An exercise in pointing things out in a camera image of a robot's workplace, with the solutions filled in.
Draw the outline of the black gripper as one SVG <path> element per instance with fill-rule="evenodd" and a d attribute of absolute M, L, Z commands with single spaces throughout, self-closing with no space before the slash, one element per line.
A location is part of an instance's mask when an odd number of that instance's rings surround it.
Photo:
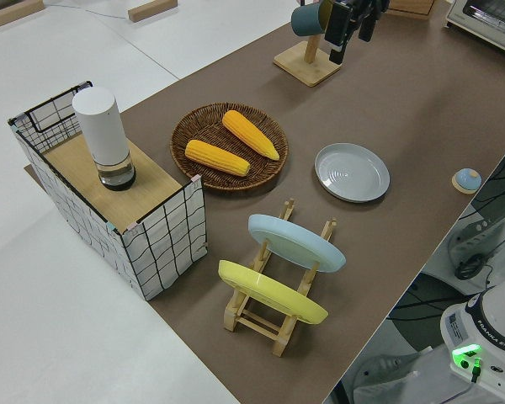
<path fill-rule="evenodd" d="M 370 42 L 376 22 L 389 7 L 389 0 L 350 0 L 348 5 L 334 1 L 324 39 L 331 46 L 329 61 L 342 64 L 348 43 L 348 26 L 350 23 L 350 8 L 352 19 L 362 19 L 359 29 L 359 39 Z"/>

